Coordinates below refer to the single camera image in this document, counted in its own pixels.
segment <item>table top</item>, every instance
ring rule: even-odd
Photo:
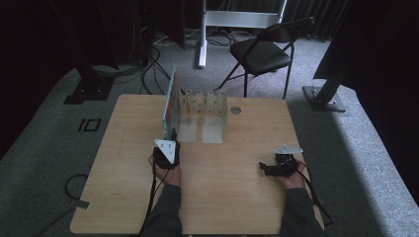
[[[76,209],[73,233],[139,232],[152,183],[147,158],[154,139],[163,137],[164,103],[164,96],[119,97],[81,196],[90,206]],[[227,107],[238,107],[241,113],[228,112],[222,144],[202,143],[201,118],[197,142],[182,143],[183,233],[277,234],[286,192],[264,176],[259,162],[275,165],[274,150],[285,144],[299,147],[287,104],[228,98]],[[302,155],[295,158],[302,160]]]

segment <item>hand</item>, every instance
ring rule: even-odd
[[[298,167],[297,169],[302,173],[305,169],[305,164],[301,161],[297,161]],[[283,183],[286,190],[296,189],[296,188],[305,188],[305,179],[304,177],[299,174],[298,172],[294,172],[289,177],[277,177],[281,183]]]
[[[150,163],[151,167],[153,166],[153,156],[150,155],[148,157],[148,162]],[[181,181],[182,181],[182,171],[181,171],[181,165],[177,165],[175,168],[169,170],[169,173],[167,173],[167,170],[161,169],[158,165],[155,165],[156,169],[156,177],[162,181],[163,178],[163,184],[164,185],[174,185],[181,187]]]

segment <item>chair backrest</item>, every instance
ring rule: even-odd
[[[295,22],[274,24],[258,36],[258,40],[279,43],[294,42],[306,37],[314,25],[314,18],[306,18]]]

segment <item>sleeve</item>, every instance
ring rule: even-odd
[[[313,204],[306,189],[287,190],[286,208],[280,237],[325,237],[315,219]]]
[[[163,192],[145,221],[141,237],[175,237],[182,234],[179,217],[181,207],[181,188],[165,185]]]

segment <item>gray carpet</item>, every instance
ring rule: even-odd
[[[356,93],[339,88],[338,95],[348,109],[344,114],[312,111],[304,97],[302,86],[324,83],[312,77],[327,46],[328,42],[315,39],[301,39],[296,43],[286,98],[315,190],[336,221],[326,228],[326,233],[336,237],[419,236],[418,206],[395,170]],[[204,69],[198,68],[199,44],[195,40],[188,40],[185,50],[175,44],[157,47],[161,51],[158,62],[168,73],[175,65],[178,67],[184,89],[214,89],[235,64],[225,46],[209,44]],[[159,70],[156,75],[154,81],[153,71],[147,72],[146,86],[151,93],[161,94],[156,82],[166,91],[168,81]],[[283,69],[250,77],[248,97],[281,98],[285,76]],[[0,236],[37,236],[42,230],[40,236],[84,236],[69,231],[73,210],[67,206],[70,198],[64,184],[73,175],[89,174],[118,96],[138,94],[141,81],[138,76],[120,77],[108,101],[63,105],[78,81],[76,70],[72,70],[55,85],[2,159]],[[228,96],[241,97],[243,80],[227,82],[224,88]],[[93,127],[100,119],[98,130],[80,130],[83,119],[91,119]],[[83,186],[83,178],[74,179],[70,191],[79,196]]]

